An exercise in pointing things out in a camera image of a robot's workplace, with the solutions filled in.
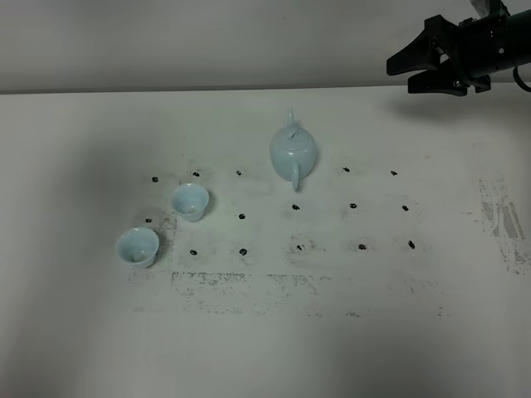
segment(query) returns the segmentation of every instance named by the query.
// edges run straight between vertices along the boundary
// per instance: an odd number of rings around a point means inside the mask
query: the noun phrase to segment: table surface
[[[2,396],[526,396],[530,105],[0,96]],[[290,107],[319,146],[296,193],[268,152]],[[185,182],[198,223],[169,205]],[[133,226],[161,239],[149,269],[114,256]]]

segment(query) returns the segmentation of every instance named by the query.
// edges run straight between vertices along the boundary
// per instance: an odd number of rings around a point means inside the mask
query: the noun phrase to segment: wall
[[[529,7],[507,5],[513,13]],[[424,19],[476,15],[467,0],[3,0],[0,7],[4,92],[401,84],[406,77],[388,77],[385,61]]]

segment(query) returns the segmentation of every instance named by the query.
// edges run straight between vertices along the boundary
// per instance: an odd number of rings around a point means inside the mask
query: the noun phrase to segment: light blue teapot
[[[317,144],[312,135],[294,121],[292,109],[288,114],[288,125],[271,140],[269,153],[276,172],[291,181],[294,191],[297,191],[299,181],[314,166]]]

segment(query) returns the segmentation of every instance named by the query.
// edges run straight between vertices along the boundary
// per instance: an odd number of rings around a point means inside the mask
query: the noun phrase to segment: teapot spout
[[[290,109],[288,111],[288,127],[293,126],[295,124],[295,120],[293,119],[293,109]]]

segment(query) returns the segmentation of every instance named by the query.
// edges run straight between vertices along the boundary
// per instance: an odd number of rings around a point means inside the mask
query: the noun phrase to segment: robotic arm
[[[513,69],[516,83],[531,92],[518,66],[531,62],[531,10],[509,15],[501,0],[470,0],[481,19],[459,26],[442,16],[426,19],[424,31],[387,60],[387,74],[424,70],[409,78],[407,91],[464,96],[490,90],[490,73]]]

